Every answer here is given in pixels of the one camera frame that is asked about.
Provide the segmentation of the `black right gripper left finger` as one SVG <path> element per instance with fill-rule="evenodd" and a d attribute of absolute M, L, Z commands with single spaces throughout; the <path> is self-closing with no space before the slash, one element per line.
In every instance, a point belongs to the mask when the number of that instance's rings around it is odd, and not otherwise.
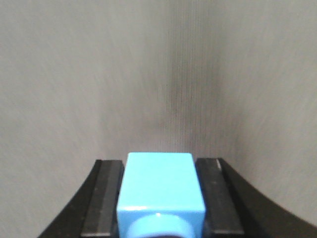
<path fill-rule="evenodd" d="M 96 160 L 81 187 L 39 237 L 119 237 L 116 206 L 123 172 L 121 160 Z"/>

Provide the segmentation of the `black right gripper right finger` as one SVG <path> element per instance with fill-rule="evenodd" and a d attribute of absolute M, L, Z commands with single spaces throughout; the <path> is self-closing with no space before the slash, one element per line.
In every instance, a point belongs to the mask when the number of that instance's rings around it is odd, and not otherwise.
<path fill-rule="evenodd" d="M 205 238 L 315 238 L 316 226 L 263 195 L 225 160 L 198 158 Z"/>

